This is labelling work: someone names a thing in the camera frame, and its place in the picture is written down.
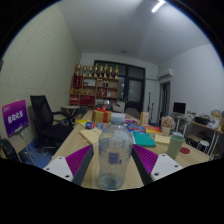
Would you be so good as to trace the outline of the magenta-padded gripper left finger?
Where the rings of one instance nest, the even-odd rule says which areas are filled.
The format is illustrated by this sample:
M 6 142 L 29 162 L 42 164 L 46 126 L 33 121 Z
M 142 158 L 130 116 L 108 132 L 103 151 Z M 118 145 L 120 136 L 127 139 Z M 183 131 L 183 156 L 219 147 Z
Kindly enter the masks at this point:
M 88 145 L 67 157 L 58 156 L 44 170 L 81 185 L 93 155 L 93 146 Z

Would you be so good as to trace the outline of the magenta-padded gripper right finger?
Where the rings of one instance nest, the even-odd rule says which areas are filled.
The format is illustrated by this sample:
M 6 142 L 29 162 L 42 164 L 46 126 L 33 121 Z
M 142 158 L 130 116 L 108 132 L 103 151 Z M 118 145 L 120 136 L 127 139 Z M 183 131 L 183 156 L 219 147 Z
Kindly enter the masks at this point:
M 157 155 L 136 144 L 134 144 L 132 148 L 132 157 L 144 185 L 150 184 L 182 169 L 182 166 L 167 154 L 162 153 Z

